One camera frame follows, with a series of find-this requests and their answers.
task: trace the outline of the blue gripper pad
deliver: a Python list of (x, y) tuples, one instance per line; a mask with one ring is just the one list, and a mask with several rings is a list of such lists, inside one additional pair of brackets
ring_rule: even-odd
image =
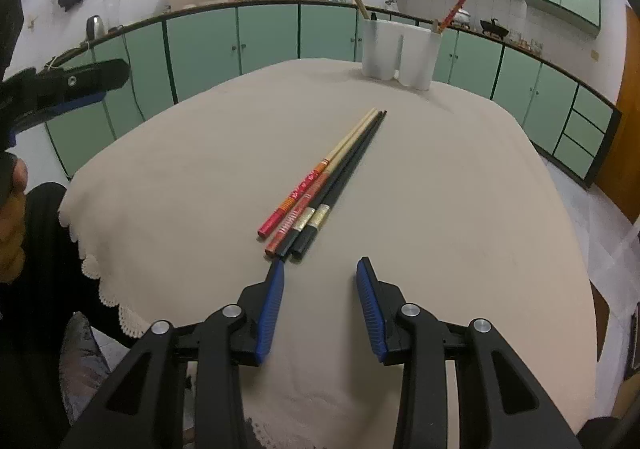
[(382, 312), (376, 299), (367, 269), (362, 260), (358, 262), (356, 269), (356, 286), (358, 287), (358, 295), (360, 296), (360, 305), (364, 314), (364, 321), (367, 325), (369, 333), (369, 342), (371, 349), (376, 354), (379, 362), (384, 362), (388, 349), (385, 342), (385, 323), (382, 318)]
[(261, 364), (271, 351), (271, 341), (276, 329), (276, 321), (278, 320), (278, 312), (280, 311), (280, 302), (282, 301), (282, 292), (284, 291), (284, 263), (278, 261), (271, 286), (267, 290), (267, 296), (264, 299), (264, 307), (260, 312), (258, 320), (258, 336), (255, 349), (255, 356)]

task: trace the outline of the metal screw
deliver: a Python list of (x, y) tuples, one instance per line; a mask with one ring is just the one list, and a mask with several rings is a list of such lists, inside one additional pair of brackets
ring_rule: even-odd
[(476, 319), (474, 321), (474, 328), (481, 334), (485, 334), (491, 329), (491, 323), (486, 319)]
[(151, 325), (151, 331), (156, 335), (162, 335), (169, 331), (169, 323), (167, 321), (156, 321)]
[(407, 303), (402, 305), (400, 311), (407, 317), (415, 317), (420, 313), (420, 308), (418, 305)]
[(225, 317), (238, 317), (242, 313), (242, 308), (237, 304), (228, 304), (222, 308), (222, 315)]

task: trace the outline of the patterned chair cushion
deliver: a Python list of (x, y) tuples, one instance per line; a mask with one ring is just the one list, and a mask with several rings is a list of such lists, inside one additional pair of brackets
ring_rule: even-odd
[(60, 391), (69, 424), (74, 424), (109, 374), (89, 321), (80, 312), (74, 314), (66, 325), (59, 367)]

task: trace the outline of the cabinet drawer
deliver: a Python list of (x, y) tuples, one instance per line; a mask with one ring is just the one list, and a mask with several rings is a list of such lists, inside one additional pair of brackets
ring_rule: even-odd
[(580, 144), (593, 156), (596, 156), (598, 149), (600, 149), (602, 139), (604, 138), (604, 133), (601, 132), (601, 130), (593, 124), (590, 124), (587, 119), (575, 111), (572, 111), (571, 115), (569, 115), (569, 121), (567, 121), (566, 127), (564, 128), (564, 134), (574, 139), (575, 142)]
[(578, 88), (574, 109), (587, 120), (590, 120), (602, 132), (605, 132), (609, 127), (613, 109), (584, 86)]
[(560, 138), (554, 156), (580, 178), (587, 176), (593, 163), (593, 156), (566, 136)]

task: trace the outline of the white plastic container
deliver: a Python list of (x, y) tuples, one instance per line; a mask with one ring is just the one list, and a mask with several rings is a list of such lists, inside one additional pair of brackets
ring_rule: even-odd
[(393, 21), (362, 20), (362, 72), (391, 80), (399, 65), (402, 27)]
[(403, 86), (428, 90), (440, 51), (442, 34), (428, 28), (402, 25), (402, 52), (398, 81)]

